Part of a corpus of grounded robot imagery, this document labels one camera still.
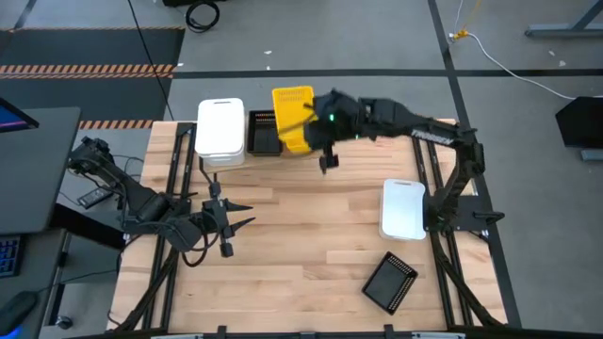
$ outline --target white cable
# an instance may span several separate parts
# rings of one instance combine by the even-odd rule
[[[456,12],[456,20],[454,21],[454,31],[452,31],[452,34],[456,34],[458,32],[458,30],[456,30],[456,27],[459,25],[459,18],[461,17],[461,8],[463,8],[463,1],[461,0],[461,5],[459,5],[459,10],[457,10]]]
[[[573,98],[573,97],[570,97],[570,96],[567,96],[567,95],[563,95],[563,94],[561,94],[561,93],[559,93],[559,92],[557,92],[557,91],[555,91],[555,90],[553,90],[553,89],[548,88],[547,86],[545,86],[545,85],[543,85],[543,84],[541,84],[541,83],[537,83],[537,82],[535,82],[535,81],[533,81],[533,80],[527,79],[527,78],[525,78],[525,77],[519,76],[519,75],[517,75],[517,74],[515,74],[515,73],[513,73],[513,72],[511,72],[511,71],[509,71],[509,69],[508,69],[508,68],[504,67],[504,66],[503,66],[503,65],[502,65],[500,62],[496,61],[496,60],[495,60],[493,57],[491,57],[491,56],[488,54],[488,52],[486,52],[486,50],[483,48],[483,45],[481,44],[480,39],[478,39],[478,37],[477,37],[475,34],[473,34],[473,33],[469,33],[469,37],[471,37],[471,38],[475,39],[475,41],[477,41],[477,42],[478,42],[478,45],[480,46],[481,51],[483,52],[483,54],[484,54],[484,55],[485,55],[487,58],[489,58],[489,59],[490,59],[490,61],[492,61],[492,62],[494,62],[495,64],[497,64],[497,65],[498,65],[498,67],[500,67],[500,68],[501,68],[501,69],[503,69],[505,72],[507,72],[508,74],[512,75],[513,77],[515,77],[515,78],[517,78],[517,79],[519,79],[519,80],[525,81],[525,82],[529,82],[529,83],[531,83],[531,84],[533,84],[533,85],[538,86],[538,87],[539,87],[539,88],[541,88],[541,89],[546,89],[546,90],[548,90],[549,92],[551,92],[551,93],[553,93],[553,94],[557,95],[557,96],[558,96],[558,97],[560,97],[560,98],[567,99],[567,100],[575,100],[575,99],[576,99],[576,98]],[[594,98],[603,98],[603,95],[595,96]]]

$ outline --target white container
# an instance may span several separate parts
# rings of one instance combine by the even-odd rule
[[[383,184],[379,234],[385,239],[421,240],[423,230],[423,195],[425,186],[418,182],[387,179]]]
[[[209,166],[245,161],[245,108],[237,98],[203,100],[197,116],[195,151]]]

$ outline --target computer monitor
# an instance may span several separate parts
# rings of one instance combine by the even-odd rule
[[[37,128],[38,122],[0,98],[0,133]]]

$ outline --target keyboard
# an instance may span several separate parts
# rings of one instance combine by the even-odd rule
[[[19,274],[23,240],[20,235],[0,235],[0,278]]]

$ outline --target black plastic tray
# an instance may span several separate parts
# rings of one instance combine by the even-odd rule
[[[274,111],[249,112],[247,131],[247,153],[256,156],[279,156],[283,152],[283,143],[276,132]]]
[[[388,252],[368,278],[362,293],[393,315],[417,276],[414,269]]]

